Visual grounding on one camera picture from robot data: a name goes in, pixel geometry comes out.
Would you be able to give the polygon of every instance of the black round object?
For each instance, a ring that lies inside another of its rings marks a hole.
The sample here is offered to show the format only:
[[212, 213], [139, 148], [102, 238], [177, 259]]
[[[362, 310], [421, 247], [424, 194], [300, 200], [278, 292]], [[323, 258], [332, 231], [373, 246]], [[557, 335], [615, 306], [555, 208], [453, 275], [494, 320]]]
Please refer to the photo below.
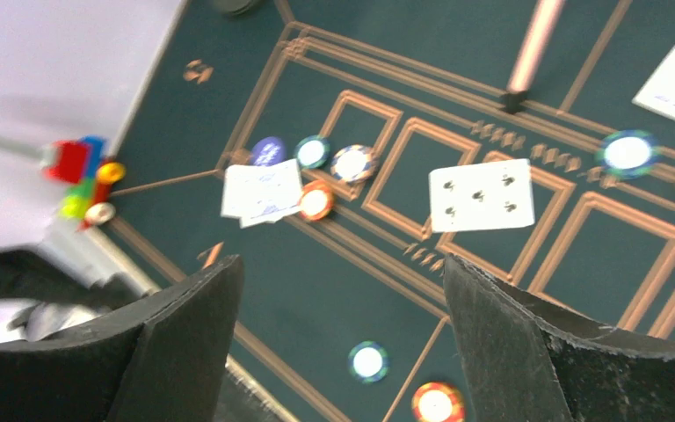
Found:
[[259, 0], [213, 0], [214, 7], [221, 14], [235, 16], [252, 9]]

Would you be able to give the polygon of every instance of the wooden stick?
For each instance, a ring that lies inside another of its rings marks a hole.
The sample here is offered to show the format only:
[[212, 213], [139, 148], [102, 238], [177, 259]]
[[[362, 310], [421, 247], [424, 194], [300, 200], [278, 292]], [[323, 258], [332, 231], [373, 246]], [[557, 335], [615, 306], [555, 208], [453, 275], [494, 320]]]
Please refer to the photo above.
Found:
[[510, 93], [529, 91], [564, 4], [565, 0], [539, 0], [537, 3], [508, 82]]

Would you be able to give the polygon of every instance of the casino table layout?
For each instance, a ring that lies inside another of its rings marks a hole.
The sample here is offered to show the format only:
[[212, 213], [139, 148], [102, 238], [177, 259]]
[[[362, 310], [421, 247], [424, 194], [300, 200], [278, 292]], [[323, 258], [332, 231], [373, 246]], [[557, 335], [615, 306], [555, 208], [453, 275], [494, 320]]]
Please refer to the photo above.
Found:
[[[192, 0], [118, 153], [127, 176], [103, 226], [162, 286], [239, 254], [230, 353], [304, 421], [410, 421], [424, 382], [468, 394], [442, 290], [460, 255], [544, 299], [675, 340], [675, 121], [631, 104], [675, 44], [674, 2], [567, 2], [522, 113], [501, 111], [535, 0], [278, 0], [239, 17]], [[649, 175], [595, 164], [616, 130], [661, 144]], [[331, 215], [240, 229], [220, 217], [223, 174], [260, 139], [320, 134], [370, 146], [374, 178]], [[433, 234], [428, 173], [528, 158], [536, 223]], [[205, 330], [206, 327], [194, 327]], [[388, 351], [364, 385], [347, 355]], [[468, 408], [467, 420], [475, 420]]]

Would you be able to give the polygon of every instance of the teal poker chip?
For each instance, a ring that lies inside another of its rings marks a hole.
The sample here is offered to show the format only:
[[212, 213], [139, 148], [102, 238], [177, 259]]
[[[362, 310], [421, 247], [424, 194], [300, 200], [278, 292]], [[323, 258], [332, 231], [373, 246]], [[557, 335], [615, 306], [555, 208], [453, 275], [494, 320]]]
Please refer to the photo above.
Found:
[[348, 368], [364, 384], [378, 382], [389, 372], [389, 356], [375, 341], [364, 341], [348, 354]]
[[323, 136], [311, 135], [296, 145], [294, 158], [305, 169], [316, 169], [327, 161], [330, 155], [330, 143]]
[[345, 147], [332, 158], [332, 176], [345, 183], [358, 183], [371, 178], [376, 171], [373, 151], [363, 145]]
[[639, 178], [650, 172], [660, 156], [656, 137], [643, 130], [622, 130], [604, 138], [597, 163], [620, 179]]

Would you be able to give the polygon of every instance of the white wall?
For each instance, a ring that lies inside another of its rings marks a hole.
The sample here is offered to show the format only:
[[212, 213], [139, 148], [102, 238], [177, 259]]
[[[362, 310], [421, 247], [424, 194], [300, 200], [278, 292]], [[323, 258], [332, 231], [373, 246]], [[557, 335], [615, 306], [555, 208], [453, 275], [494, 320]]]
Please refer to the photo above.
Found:
[[[0, 135], [115, 151], [184, 2], [0, 0]], [[0, 249], [39, 242], [65, 188], [0, 152]]]

